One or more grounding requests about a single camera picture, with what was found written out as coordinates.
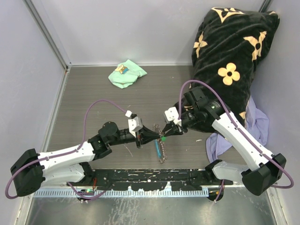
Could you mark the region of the blue handled key ring organizer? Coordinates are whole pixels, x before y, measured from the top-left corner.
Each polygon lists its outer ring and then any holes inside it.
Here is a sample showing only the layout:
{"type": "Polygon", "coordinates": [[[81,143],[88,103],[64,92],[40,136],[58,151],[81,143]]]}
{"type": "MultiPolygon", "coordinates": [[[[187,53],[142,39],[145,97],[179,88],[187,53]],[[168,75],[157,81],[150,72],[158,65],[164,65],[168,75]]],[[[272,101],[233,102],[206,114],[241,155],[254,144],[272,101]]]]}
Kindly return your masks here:
{"type": "MultiPolygon", "coordinates": [[[[153,129],[155,132],[159,133],[162,137],[162,131],[158,124],[154,124],[153,129]]],[[[167,160],[167,153],[165,150],[165,142],[161,141],[161,139],[157,139],[154,141],[154,143],[155,143],[158,160],[161,164],[163,164],[167,160]]]]}

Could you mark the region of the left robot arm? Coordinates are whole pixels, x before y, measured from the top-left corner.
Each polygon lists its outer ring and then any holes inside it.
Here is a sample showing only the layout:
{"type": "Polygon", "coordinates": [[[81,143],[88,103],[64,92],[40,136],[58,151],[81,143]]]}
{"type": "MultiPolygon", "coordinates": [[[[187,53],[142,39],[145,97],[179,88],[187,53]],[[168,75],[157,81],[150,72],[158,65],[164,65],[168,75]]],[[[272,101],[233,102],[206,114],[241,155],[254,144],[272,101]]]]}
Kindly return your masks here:
{"type": "Polygon", "coordinates": [[[126,129],[119,129],[115,122],[109,121],[97,135],[80,145],[52,152],[25,151],[10,168],[9,182],[14,184],[17,197],[30,195],[42,186],[64,182],[88,186],[94,180],[89,162],[109,155],[111,146],[135,143],[140,148],[160,137],[134,119],[129,119],[126,129]]]}

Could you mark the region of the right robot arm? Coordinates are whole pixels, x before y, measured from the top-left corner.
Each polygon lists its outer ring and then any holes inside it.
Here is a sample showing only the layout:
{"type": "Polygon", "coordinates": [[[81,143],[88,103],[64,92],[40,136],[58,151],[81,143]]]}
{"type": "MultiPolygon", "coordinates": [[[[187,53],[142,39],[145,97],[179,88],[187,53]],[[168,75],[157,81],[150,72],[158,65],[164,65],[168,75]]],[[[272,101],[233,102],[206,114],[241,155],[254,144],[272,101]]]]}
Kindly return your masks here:
{"type": "Polygon", "coordinates": [[[206,167],[206,180],[215,185],[221,180],[243,184],[252,194],[259,196],[285,174],[286,158],[274,155],[261,145],[236,119],[220,100],[209,101],[200,87],[185,93],[188,109],[174,106],[164,112],[165,137],[183,135],[192,126],[202,123],[212,127],[226,138],[242,156],[245,165],[215,160],[206,167]]]}

